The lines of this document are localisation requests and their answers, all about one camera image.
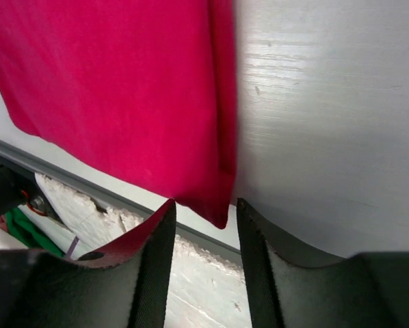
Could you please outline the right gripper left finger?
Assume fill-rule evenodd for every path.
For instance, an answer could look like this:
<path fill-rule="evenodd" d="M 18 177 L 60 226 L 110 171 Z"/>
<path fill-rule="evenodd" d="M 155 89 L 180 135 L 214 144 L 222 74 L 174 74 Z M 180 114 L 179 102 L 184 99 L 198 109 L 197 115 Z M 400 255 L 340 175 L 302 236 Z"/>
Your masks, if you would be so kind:
<path fill-rule="evenodd" d="M 0 327 L 162 327 L 175 233 L 168 200 L 79 260 L 0 250 Z"/>

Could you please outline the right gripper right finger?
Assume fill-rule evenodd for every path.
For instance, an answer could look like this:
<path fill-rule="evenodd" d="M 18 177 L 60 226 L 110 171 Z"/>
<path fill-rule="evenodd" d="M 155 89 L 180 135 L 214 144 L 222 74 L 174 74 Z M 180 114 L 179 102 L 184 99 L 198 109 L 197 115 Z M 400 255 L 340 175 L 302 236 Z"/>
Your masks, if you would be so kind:
<path fill-rule="evenodd" d="M 409 327 L 409 252 L 334 256 L 244 199 L 237 227 L 254 327 Z"/>

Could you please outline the magenta t shirt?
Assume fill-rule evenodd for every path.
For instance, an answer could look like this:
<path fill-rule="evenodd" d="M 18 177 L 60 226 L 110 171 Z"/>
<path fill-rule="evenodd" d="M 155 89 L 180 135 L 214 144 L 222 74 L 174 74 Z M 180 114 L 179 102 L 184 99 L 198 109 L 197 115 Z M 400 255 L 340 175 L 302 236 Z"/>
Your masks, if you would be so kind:
<path fill-rule="evenodd" d="M 237 173 L 232 1 L 0 1 L 22 131 L 217 228 Z"/>

